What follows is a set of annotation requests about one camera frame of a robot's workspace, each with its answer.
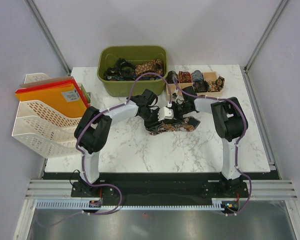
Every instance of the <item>white marble table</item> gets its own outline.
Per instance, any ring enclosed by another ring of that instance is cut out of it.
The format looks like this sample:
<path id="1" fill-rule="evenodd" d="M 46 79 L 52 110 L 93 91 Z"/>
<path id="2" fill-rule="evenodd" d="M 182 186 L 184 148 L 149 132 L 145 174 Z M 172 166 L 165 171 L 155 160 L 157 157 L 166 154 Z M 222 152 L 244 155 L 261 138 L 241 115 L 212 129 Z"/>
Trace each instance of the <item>white marble table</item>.
<path id="1" fill-rule="evenodd" d="M 97 67 L 74 67 L 72 75 L 96 98 L 97 108 L 122 103 L 125 97 L 111 97 L 97 78 Z M 253 114 L 239 65 L 169 66 L 170 71 L 217 72 L 225 78 L 222 98 L 237 97 L 248 120 L 248 130 L 239 148 L 239 164 L 244 172 L 269 172 L 269 164 Z M 166 94 L 159 97 L 163 106 Z M 100 153 L 100 172 L 220 172 L 222 142 L 215 131 L 212 115 L 190 114 L 201 121 L 194 132 L 165 132 L 152 136 L 143 120 L 133 117 L 112 126 Z M 50 158 L 46 172 L 81 170 L 81 156 Z"/>

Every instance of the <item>green bin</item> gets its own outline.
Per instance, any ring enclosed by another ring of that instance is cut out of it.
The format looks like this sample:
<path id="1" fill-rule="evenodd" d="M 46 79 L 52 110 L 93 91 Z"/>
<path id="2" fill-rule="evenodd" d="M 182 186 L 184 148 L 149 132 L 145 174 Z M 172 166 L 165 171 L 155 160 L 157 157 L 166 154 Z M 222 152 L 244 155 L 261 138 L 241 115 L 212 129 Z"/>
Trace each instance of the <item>green bin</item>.
<path id="1" fill-rule="evenodd" d="M 98 66 L 97 76 L 103 82 L 106 91 L 112 97 L 129 96 L 134 81 L 107 81 L 104 80 L 108 68 L 113 68 L 119 58 L 124 58 L 133 65 L 141 65 L 153 59 L 161 59 L 164 64 L 164 78 L 168 75 L 167 51 L 161 46 L 111 46 L 102 51 Z M 157 96 L 165 88 L 165 82 L 158 80 L 140 80 L 133 89 L 132 95 L 141 95 L 149 89 Z"/>

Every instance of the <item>robotic arm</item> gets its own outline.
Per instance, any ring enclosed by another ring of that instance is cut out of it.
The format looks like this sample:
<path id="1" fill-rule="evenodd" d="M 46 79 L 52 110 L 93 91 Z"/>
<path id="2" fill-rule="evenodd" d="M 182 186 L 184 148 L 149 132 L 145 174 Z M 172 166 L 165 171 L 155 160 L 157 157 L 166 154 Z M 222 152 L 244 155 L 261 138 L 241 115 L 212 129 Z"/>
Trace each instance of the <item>robotic arm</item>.
<path id="1" fill-rule="evenodd" d="M 196 95 L 192 86 L 183 89 L 186 93 Z M 112 124 L 124 119 L 139 116 L 144 120 L 144 126 L 148 131 L 157 131 L 158 127 L 164 123 L 176 123 L 182 121 L 185 114 L 191 112 L 206 112 L 213 116 L 217 134 L 222 138 L 223 146 L 223 166 L 221 170 L 221 185 L 227 191 L 235 185 L 239 185 L 241 175 L 236 169 L 236 141 L 244 131 L 244 123 L 239 112 L 226 101 L 216 101 L 211 99 L 195 98 L 183 95 L 184 102 L 178 104 L 172 102 L 168 107 L 153 109 L 151 104 L 157 96 L 146 89 L 142 95 L 132 96 L 125 106 L 111 110 L 99 117 L 83 134 L 79 147 L 85 152 L 85 169 L 87 180 L 90 183 L 99 178 L 99 154 L 106 144 L 109 130 Z M 241 109 L 239 101 L 235 97 L 229 98 Z M 78 139 L 80 134 L 90 120 L 103 110 L 89 107 L 84 113 L 74 136 Z"/>

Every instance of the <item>white wall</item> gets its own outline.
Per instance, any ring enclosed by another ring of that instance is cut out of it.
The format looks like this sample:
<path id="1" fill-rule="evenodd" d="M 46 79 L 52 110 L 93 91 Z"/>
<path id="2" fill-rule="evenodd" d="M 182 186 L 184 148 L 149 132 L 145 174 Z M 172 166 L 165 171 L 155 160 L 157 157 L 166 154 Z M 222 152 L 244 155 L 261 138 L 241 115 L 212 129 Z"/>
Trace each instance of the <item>white wall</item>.
<path id="1" fill-rule="evenodd" d="M 300 200 L 300 0 L 288 4 L 250 76 L 279 170 Z"/>
<path id="2" fill-rule="evenodd" d="M 71 67 L 109 46 L 161 45 L 170 65 L 245 65 L 280 0 L 35 0 Z"/>
<path id="3" fill-rule="evenodd" d="M 0 0 L 0 240 L 12 239 L 41 157 L 11 137 L 25 74 L 65 75 L 24 0 Z"/>

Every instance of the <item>barcode label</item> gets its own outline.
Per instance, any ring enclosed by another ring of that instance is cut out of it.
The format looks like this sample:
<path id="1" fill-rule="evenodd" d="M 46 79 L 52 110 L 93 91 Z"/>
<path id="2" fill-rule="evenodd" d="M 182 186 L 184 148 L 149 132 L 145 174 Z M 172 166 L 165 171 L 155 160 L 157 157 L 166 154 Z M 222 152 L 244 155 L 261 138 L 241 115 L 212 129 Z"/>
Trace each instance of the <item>barcode label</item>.
<path id="1" fill-rule="evenodd" d="M 62 92 L 62 95 L 67 102 L 74 102 L 74 101 L 78 101 L 80 99 L 80 95 L 79 95 L 77 89 L 74 89 L 72 91 L 64 91 L 64 92 Z"/>

